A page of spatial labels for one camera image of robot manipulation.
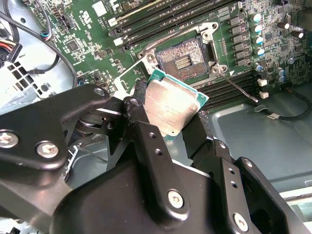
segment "mounting screw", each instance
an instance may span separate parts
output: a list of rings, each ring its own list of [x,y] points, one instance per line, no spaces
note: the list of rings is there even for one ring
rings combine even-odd
[[[245,159],[245,162],[246,162],[247,166],[253,167],[252,163],[248,159]]]
[[[14,133],[0,132],[0,148],[11,148],[19,142],[19,138]]]
[[[182,196],[174,190],[170,190],[168,192],[168,199],[169,199],[170,204],[177,209],[183,206]]]
[[[103,90],[99,89],[99,88],[94,88],[94,92],[97,94],[97,95],[100,95],[100,96],[104,96],[105,93]]]
[[[243,232],[248,231],[248,224],[243,216],[241,216],[239,213],[234,214],[234,221],[240,230],[242,230]]]
[[[220,146],[221,146],[223,149],[226,148],[225,144],[224,144],[222,141],[219,141],[219,144],[220,144]]]
[[[59,148],[51,142],[44,142],[37,146],[36,151],[42,157],[52,158],[58,155]]]

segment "motherboard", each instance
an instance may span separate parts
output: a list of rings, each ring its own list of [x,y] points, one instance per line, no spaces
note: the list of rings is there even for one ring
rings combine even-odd
[[[23,2],[44,29],[36,2]],[[261,98],[282,84],[311,80],[312,38],[298,26],[304,0],[40,2],[53,26],[51,41],[73,64],[78,85],[130,93],[158,68],[208,95],[203,109],[210,110],[244,97],[223,77]]]

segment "mechanical arm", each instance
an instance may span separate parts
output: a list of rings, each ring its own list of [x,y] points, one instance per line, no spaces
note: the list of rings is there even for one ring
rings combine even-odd
[[[249,159],[234,160],[195,115],[191,167],[172,161],[144,110],[146,84],[119,100],[95,85],[0,116],[0,205],[49,234],[308,234]],[[108,139],[107,172],[72,190],[68,147]]]

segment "black cable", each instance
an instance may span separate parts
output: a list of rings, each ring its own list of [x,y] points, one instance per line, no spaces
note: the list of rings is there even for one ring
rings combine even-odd
[[[5,14],[12,18],[11,16],[11,13],[10,13],[10,9],[9,9],[9,0],[3,0],[3,8],[4,8],[4,12]],[[11,31],[12,31],[12,37],[13,37],[13,41],[15,43],[19,43],[20,41],[20,34],[19,34],[19,31],[18,31],[18,28],[12,24],[10,24],[10,28],[11,28]]]
[[[51,23],[50,23],[48,14],[47,14],[47,12],[45,11],[45,9],[43,8],[43,5],[40,3],[39,0],[36,0],[36,3],[38,4],[39,8],[40,8],[41,11],[42,11],[42,14],[43,14],[45,20],[47,21],[48,34],[51,35],[51,34],[52,34],[52,28],[51,28]]]
[[[44,74],[44,73],[46,73],[48,71],[51,71],[53,68],[55,68],[55,66],[57,65],[58,62],[59,62],[59,56],[56,55],[55,59],[54,59],[54,62],[48,68],[46,68],[46,69],[35,68],[33,70],[27,71],[27,73],[29,73],[29,74]]]
[[[41,35],[39,33],[36,33],[35,31],[31,30],[28,27],[25,27],[24,25],[16,22],[15,20],[9,18],[7,15],[5,15],[2,11],[0,11],[0,18],[4,19],[5,21],[8,21],[10,24],[16,26],[17,28],[25,31],[26,33],[32,35],[33,37],[37,38],[38,40],[42,41],[43,43],[45,43],[51,50],[53,50],[61,60],[63,60],[63,62],[65,63],[65,65],[68,67],[70,73],[73,76],[73,88],[75,88],[77,86],[77,74],[76,71],[74,69],[74,67],[72,66],[72,64],[70,63],[70,61],[68,61],[68,59],[60,52],[58,51],[58,49],[50,42],[45,41]]]
[[[312,102],[309,99],[307,99],[305,96],[297,93],[294,90],[287,90],[287,92],[289,92],[290,94],[294,95],[298,99],[304,101],[307,104],[308,107],[307,107],[307,109],[303,113],[301,113],[301,114],[299,114],[297,116],[293,116],[293,117],[279,116],[278,119],[284,120],[284,121],[294,121],[294,120],[302,119],[303,117],[307,116],[308,114],[310,114],[312,112]]]
[[[299,114],[299,115],[297,115],[297,116],[285,117],[285,116],[277,115],[277,114],[275,114],[273,111],[268,110],[268,109],[263,109],[263,110],[261,110],[261,112],[264,112],[264,113],[265,113],[266,115],[268,115],[268,116],[270,116],[270,115],[272,115],[272,114],[275,114],[276,116],[278,116],[277,119],[280,119],[280,120],[283,120],[283,121],[294,121],[294,120],[299,120],[299,119],[302,119],[303,117],[307,116],[308,114],[310,114],[310,113],[312,112],[312,102],[311,102],[309,99],[307,99],[307,97],[305,97],[305,96],[303,96],[303,95],[297,93],[297,92],[294,91],[294,90],[286,89],[286,91],[287,91],[288,93],[294,95],[294,96],[297,97],[298,99],[304,101],[304,102],[307,104],[308,107],[307,107],[307,109],[306,109],[303,113],[301,113],[301,114]]]
[[[92,155],[92,156],[98,158],[99,160],[101,160],[101,161],[103,161],[103,162],[105,162],[105,163],[108,162],[107,160],[101,158],[100,156],[97,156],[95,153],[93,153],[93,152],[90,151],[90,150],[87,150],[87,149],[85,149],[85,148],[81,148],[81,147],[79,147],[79,146],[77,146],[77,149],[79,149],[79,150],[81,150],[81,151],[83,151],[83,152],[86,152],[86,153],[88,153],[88,154],[90,154],[90,155]]]

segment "yellow wire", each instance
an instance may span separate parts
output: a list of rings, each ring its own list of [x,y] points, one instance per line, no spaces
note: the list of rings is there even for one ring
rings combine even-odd
[[[11,42],[11,41],[9,41],[9,40],[0,40],[0,42],[4,42],[4,43],[6,43],[6,44],[13,45],[13,46],[16,45],[16,43]]]

